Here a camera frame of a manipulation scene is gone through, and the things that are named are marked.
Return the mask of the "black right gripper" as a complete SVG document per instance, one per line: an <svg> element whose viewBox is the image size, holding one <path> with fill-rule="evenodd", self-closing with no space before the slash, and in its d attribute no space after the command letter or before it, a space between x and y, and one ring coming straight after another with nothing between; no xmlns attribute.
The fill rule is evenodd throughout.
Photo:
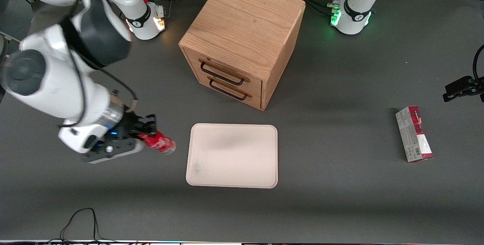
<svg viewBox="0 0 484 245"><path fill-rule="evenodd" d="M156 114L149 114L140 117L134 112L123 112L120 120L120 139L137 137L138 135L148 135L149 132L156 132Z"/></svg>

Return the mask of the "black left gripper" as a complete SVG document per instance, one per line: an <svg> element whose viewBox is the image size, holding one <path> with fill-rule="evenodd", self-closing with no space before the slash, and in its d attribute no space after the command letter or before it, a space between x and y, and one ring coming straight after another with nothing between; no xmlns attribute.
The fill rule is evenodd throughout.
<svg viewBox="0 0 484 245"><path fill-rule="evenodd" d="M481 102L484 102L484 77L473 79L471 76L464 76L446 85L445 90L444 102L450 102L458 97L476 95L479 95Z"/></svg>

